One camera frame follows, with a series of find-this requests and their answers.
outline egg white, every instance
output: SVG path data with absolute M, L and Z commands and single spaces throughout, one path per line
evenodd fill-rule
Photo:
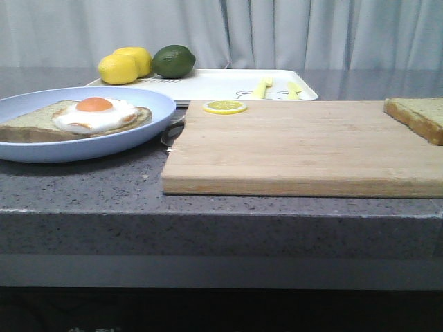
M 128 125 L 141 113 L 137 107 L 125 100 L 104 99 L 112 103 L 112 108 L 87 112 L 79 111 L 76 109 L 77 104 L 74 104 L 54 115 L 53 123 L 58 129 L 70 133 L 103 133 Z

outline wooden cutting board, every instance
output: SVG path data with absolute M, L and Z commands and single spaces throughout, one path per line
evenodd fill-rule
M 203 103 L 168 156 L 167 194 L 443 197 L 443 147 L 383 101 L 248 101 L 233 115 Z

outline bread slice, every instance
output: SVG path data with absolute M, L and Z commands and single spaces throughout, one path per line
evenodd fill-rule
M 1 123 L 0 142 L 36 143 L 78 140 L 81 138 L 97 137 L 126 131 L 148 123 L 152 119 L 151 111 L 147 107 L 139 107 L 138 109 L 141 111 L 141 114 L 135 121 L 122 128 L 113 129 L 104 133 L 69 133 L 58 129 L 53 124 L 53 114 L 75 103 L 76 101 L 74 100 L 61 100 L 55 104 L 42 107 L 36 111 Z
M 384 111 L 434 145 L 443 145 L 443 98 L 390 98 Z

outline fried egg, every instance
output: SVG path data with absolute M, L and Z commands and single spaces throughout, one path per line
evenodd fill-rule
M 70 133 L 103 133 L 128 125 L 140 114 L 125 100 L 91 97 L 56 112 L 53 123 Z

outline gray countertop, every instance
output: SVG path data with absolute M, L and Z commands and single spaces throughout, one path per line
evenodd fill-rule
M 297 73 L 323 100 L 443 95 L 441 71 Z M 0 77 L 5 98 L 84 86 L 97 73 Z M 0 160 L 0 286 L 443 289 L 443 199 L 164 195 L 167 157 L 156 137 L 76 163 Z

